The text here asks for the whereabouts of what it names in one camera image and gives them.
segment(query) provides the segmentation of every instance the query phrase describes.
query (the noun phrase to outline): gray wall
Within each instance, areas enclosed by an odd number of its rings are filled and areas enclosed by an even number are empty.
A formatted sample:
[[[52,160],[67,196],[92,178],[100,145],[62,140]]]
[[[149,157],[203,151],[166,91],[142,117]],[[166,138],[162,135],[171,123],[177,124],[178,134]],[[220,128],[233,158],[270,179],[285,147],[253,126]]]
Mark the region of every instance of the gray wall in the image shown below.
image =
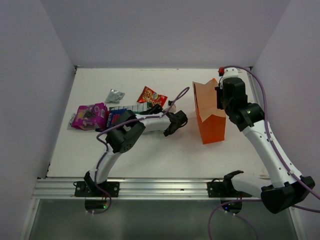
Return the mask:
[[[252,66],[290,0],[41,0],[74,64]]]
[[[292,0],[254,66],[265,87],[270,124],[292,162],[320,193],[320,1]],[[309,195],[301,204],[320,209]],[[310,240],[320,215],[302,212]]]
[[[73,65],[39,0],[0,1],[0,236],[15,240],[43,176]]]

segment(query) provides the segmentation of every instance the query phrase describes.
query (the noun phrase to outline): white tabletop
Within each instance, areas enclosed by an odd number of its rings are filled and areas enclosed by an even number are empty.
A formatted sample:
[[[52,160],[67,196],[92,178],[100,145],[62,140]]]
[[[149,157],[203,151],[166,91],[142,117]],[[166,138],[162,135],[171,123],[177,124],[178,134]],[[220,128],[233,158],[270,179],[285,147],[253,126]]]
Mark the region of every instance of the white tabletop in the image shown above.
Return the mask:
[[[245,72],[248,100],[254,102]],[[144,86],[173,100],[186,86],[190,91],[177,103],[188,117],[185,127],[164,137],[162,132],[143,134],[135,146],[121,155],[110,172],[118,178],[219,178],[235,170],[253,176],[268,175],[250,142],[227,119],[225,141],[203,145],[197,125],[192,82],[219,79],[217,69],[78,69],[52,156],[48,177],[84,177],[99,159],[104,146],[97,132],[68,130],[68,122],[80,105],[104,102],[110,89],[125,92],[120,104],[134,105]]]

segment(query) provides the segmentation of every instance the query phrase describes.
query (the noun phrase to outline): paper bag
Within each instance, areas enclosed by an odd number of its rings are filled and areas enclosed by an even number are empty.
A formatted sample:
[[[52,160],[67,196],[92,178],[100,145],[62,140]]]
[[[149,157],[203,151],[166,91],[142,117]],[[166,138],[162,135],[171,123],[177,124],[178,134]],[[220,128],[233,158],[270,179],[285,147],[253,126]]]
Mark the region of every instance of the paper bag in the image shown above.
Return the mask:
[[[225,140],[226,113],[217,108],[216,79],[193,82],[196,119],[203,144]]]

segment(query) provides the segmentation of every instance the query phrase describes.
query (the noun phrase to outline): purple snack package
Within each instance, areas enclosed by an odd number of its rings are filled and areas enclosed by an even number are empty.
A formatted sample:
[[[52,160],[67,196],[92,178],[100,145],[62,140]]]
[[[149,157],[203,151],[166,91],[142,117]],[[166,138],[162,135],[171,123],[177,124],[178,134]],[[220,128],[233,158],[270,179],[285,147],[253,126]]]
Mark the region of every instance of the purple snack package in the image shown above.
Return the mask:
[[[103,102],[79,106],[71,127],[85,131],[103,128],[107,124],[107,112]]]

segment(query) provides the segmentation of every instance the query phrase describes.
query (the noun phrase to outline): wire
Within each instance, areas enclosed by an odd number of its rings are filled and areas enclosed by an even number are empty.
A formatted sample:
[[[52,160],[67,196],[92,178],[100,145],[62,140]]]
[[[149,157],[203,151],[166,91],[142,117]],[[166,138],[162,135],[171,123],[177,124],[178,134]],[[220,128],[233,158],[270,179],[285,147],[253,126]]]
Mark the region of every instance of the wire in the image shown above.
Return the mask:
[[[263,106],[264,106],[264,127],[265,127],[265,132],[266,135],[269,139],[271,139],[271,134],[269,131],[269,126],[268,126],[268,108],[267,108],[267,98],[266,98],[266,92],[264,89],[264,86],[261,82],[261,80],[258,78],[258,76],[256,76],[256,74],[254,74],[251,70],[246,69],[243,66],[238,66],[238,65],[228,65],[224,67],[226,68],[237,68],[237,69],[242,69],[245,70],[246,72],[248,72],[249,74],[251,74],[255,80],[257,81],[257,83],[260,86],[261,92],[262,92],[262,98],[263,98]],[[275,151],[275,154],[277,155],[277,157],[279,158],[280,162],[282,163],[282,165],[284,166],[284,168],[288,171],[288,173],[291,172],[290,167],[286,164],[286,161],[283,159],[283,157],[281,156],[279,150],[277,149],[277,146],[275,145],[275,143],[273,141],[270,141],[271,146],[273,148],[273,150]],[[300,180],[299,177],[297,177],[294,173],[291,174],[291,176],[298,182],[300,183],[305,189],[307,189],[312,195],[314,195],[317,199],[320,200],[320,195],[318,193],[316,193],[314,190],[312,190],[310,187],[308,187],[303,181]]]
[[[212,217],[213,215],[215,214],[215,212],[225,206],[225,205],[228,205],[228,204],[233,204],[233,203],[239,203],[239,202],[261,202],[260,199],[239,199],[239,200],[231,200],[231,201],[227,201],[227,202],[224,202],[224,203],[221,203],[220,205],[218,205],[215,209],[213,209],[213,211],[210,213],[210,216],[209,216],[209,220],[208,220],[208,224],[207,224],[207,230],[208,230],[208,234],[209,234],[209,238],[210,240],[213,240],[213,237],[212,237],[212,234],[211,234],[211,220],[212,220]],[[254,231],[254,234],[256,236],[256,239],[260,239],[260,236],[258,234],[258,232],[256,231],[256,229],[254,228],[254,226],[252,225],[252,223],[250,221],[248,221],[246,218],[244,218],[243,216],[240,216],[240,215],[235,215],[236,217],[244,220],[245,222],[247,222],[252,228],[253,228],[253,231]]]
[[[104,210],[102,210],[102,211],[92,211],[91,213],[94,214],[94,215],[105,213],[105,212],[108,211],[108,209],[111,207],[111,203],[112,203],[112,198],[111,198],[110,194],[109,194],[106,190],[102,189],[102,188],[98,185],[98,183],[97,183],[98,169],[99,169],[99,166],[100,166],[102,160],[103,160],[104,157],[106,156],[106,154],[107,154],[107,152],[103,153],[102,156],[100,157],[98,163],[96,164],[96,170],[95,170],[95,174],[94,174],[94,185],[95,185],[95,187],[96,187],[97,189],[99,189],[101,192],[103,192],[103,193],[109,198],[109,204],[108,204],[107,207],[106,207]]]
[[[305,210],[305,211],[308,211],[308,212],[312,212],[312,213],[320,213],[320,210],[311,209],[311,208],[307,208],[307,207],[304,207],[304,206],[293,205],[293,207],[297,208],[297,209]]]
[[[101,140],[101,139],[100,139],[100,136],[103,135],[103,134],[106,134],[106,133],[110,132],[111,130],[120,128],[120,127],[122,127],[122,126],[124,126],[124,125],[127,125],[127,124],[130,124],[130,123],[138,122],[138,121],[140,121],[140,120],[144,120],[144,119],[160,119],[160,118],[164,117],[164,116],[170,111],[170,109],[174,106],[175,102],[178,101],[179,99],[181,99],[181,98],[189,91],[189,89],[190,89],[190,87],[188,87],[188,86],[187,86],[185,89],[183,89],[183,90],[178,94],[178,96],[176,96],[176,98],[172,101],[172,104],[169,106],[169,108],[168,108],[161,116],[146,116],[146,117],[141,117],[141,118],[138,118],[138,119],[131,119],[131,120],[122,122],[122,123],[120,123],[120,124],[118,124],[118,125],[112,126],[112,127],[108,128],[107,130],[104,130],[104,131],[100,132],[100,133],[96,136],[96,139],[97,139],[100,143],[102,143],[102,144],[105,145],[106,151],[105,151],[105,153],[100,157],[98,163],[96,164],[96,169],[95,169],[95,174],[94,174],[94,185],[95,185],[95,187],[96,187],[97,189],[99,189],[101,192],[103,192],[103,193],[109,198],[109,204],[108,204],[108,206],[107,206],[104,210],[102,210],[102,211],[97,211],[97,212],[94,212],[94,211],[93,211],[93,212],[92,212],[93,214],[103,214],[103,213],[105,213],[105,212],[110,208],[111,203],[112,203],[112,198],[111,198],[110,194],[109,194],[107,191],[105,191],[104,189],[102,189],[102,188],[98,185],[98,183],[97,183],[97,175],[98,175],[99,166],[100,166],[102,160],[104,159],[104,157],[106,156],[106,154],[107,154],[108,151],[109,151],[108,144],[107,144],[105,141]]]
[[[221,79],[223,78],[223,76],[222,77],[220,77],[220,80],[219,80],[219,82],[218,82],[218,86],[220,86],[220,82],[221,82]]]

